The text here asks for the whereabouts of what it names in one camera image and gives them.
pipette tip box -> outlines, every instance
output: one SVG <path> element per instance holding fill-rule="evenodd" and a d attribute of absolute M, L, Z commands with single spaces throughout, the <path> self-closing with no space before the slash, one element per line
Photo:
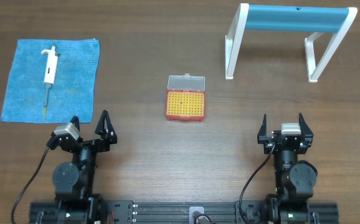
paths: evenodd
<path fill-rule="evenodd" d="M 205 118 L 205 77 L 170 75 L 166 94 L 166 119 L 203 121 Z"/>

yellow grid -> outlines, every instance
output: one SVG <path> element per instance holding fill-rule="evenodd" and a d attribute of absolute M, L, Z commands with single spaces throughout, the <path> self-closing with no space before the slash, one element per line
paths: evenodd
<path fill-rule="evenodd" d="M 169 91 L 166 114 L 204 116 L 204 93 Z"/>

yellow pipette tip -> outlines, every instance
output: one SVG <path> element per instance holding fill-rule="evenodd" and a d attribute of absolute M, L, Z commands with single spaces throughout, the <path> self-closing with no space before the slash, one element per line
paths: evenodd
<path fill-rule="evenodd" d="M 43 123 L 44 123 L 44 120 L 45 120 L 45 113 L 46 113 L 46 111 L 47 111 L 47 107 L 45 106 L 45 107 L 44 107 L 44 112 L 43 112 Z"/>

brown wood surface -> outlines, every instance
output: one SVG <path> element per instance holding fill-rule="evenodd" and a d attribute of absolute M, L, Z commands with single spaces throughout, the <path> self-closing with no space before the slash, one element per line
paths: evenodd
<path fill-rule="evenodd" d="M 101 43 L 91 124 L 110 112 L 119 141 L 98 155 L 94 192 L 142 202 L 234 202 L 264 160 L 256 134 L 295 123 L 302 112 L 315 134 L 300 159 L 319 170 L 311 201 L 337 201 L 341 223 L 360 223 L 360 1 L 249 1 L 251 4 L 359 9 L 318 83 L 308 83 L 303 39 L 309 34 L 244 34 L 234 80 L 224 78 L 224 36 L 240 1 L 0 1 L 0 116 L 17 39 L 91 39 Z M 329 36 L 316 42 L 322 54 Z M 168 75 L 206 77 L 202 123 L 166 121 Z M 33 174 L 56 124 L 0 122 L 0 222 Z M 71 155 L 46 160 L 16 212 L 52 200 L 53 169 Z M 275 188 L 273 161 L 254 178 L 245 199 Z"/>

white stand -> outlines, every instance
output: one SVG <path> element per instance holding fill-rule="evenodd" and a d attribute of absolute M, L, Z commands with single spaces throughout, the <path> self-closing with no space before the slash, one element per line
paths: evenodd
<path fill-rule="evenodd" d="M 335 50 L 343 40 L 343 37 L 348 32 L 354 18 L 357 14 L 357 8 L 349 7 L 349 14 L 343 22 L 339 31 L 333 34 L 327 49 L 320 62 L 316 67 L 315 52 L 313 48 L 313 42 L 323 33 L 315 32 L 305 39 L 306 50 L 306 64 L 308 69 L 308 78 L 310 83 L 318 81 L 325 66 L 327 66 Z M 229 32 L 225 37 L 225 79 L 231 80 L 234 78 L 235 64 L 237 63 L 237 57 L 241 46 L 242 36 L 244 35 L 245 25 L 247 23 L 249 11 L 249 4 L 242 3 L 237 9 L 235 16 L 232 20 Z"/>

